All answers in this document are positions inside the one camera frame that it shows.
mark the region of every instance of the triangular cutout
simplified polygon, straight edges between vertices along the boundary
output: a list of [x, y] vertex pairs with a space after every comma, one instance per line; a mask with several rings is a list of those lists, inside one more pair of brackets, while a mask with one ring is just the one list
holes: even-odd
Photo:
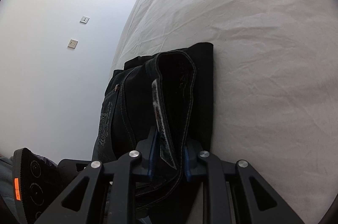
[[249, 180], [260, 211], [265, 211], [277, 206], [277, 202], [268, 194], [255, 177], [251, 176]]
[[78, 212], [81, 208], [82, 200], [85, 195], [89, 177], [84, 177], [71, 193], [62, 201], [61, 205], [67, 209]]

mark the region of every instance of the mattress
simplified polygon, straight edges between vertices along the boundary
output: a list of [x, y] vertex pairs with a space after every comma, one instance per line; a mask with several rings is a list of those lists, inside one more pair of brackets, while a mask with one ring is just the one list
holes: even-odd
[[112, 72], [213, 43], [212, 152], [248, 160], [315, 224], [338, 193], [337, 36], [338, 0], [137, 0]]

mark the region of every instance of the orange label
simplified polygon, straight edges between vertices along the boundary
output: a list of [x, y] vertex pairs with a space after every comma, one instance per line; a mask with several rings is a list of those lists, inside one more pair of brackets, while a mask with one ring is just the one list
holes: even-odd
[[14, 186], [15, 186], [15, 196], [17, 200], [21, 200], [20, 192], [19, 192], [19, 178], [14, 178]]

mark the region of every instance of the silver wall plate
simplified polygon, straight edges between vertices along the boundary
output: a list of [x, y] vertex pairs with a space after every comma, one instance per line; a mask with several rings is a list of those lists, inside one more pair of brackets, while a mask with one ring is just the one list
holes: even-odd
[[80, 22], [87, 23], [88, 20], [89, 20], [88, 17], [83, 16], [82, 19], [80, 20]]
[[69, 44], [68, 44], [68, 47], [70, 48], [75, 48], [77, 45], [77, 41], [75, 40], [70, 40]]

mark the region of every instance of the gray fabric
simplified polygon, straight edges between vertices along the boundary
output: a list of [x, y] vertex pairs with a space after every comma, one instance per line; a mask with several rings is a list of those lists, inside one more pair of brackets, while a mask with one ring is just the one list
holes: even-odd
[[4, 199], [7, 207], [11, 210], [17, 221], [19, 221], [14, 203], [14, 192], [12, 186], [12, 166], [13, 157], [0, 158], [0, 195]]

